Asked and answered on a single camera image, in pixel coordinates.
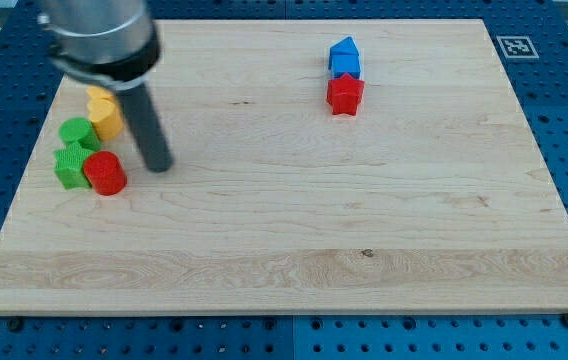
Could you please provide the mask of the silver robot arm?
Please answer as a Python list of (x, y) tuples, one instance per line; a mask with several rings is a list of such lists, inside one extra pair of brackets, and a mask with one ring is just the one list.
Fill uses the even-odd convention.
[(38, 23), (52, 36), (51, 62), (84, 83), (136, 81), (161, 46), (146, 0), (38, 0)]

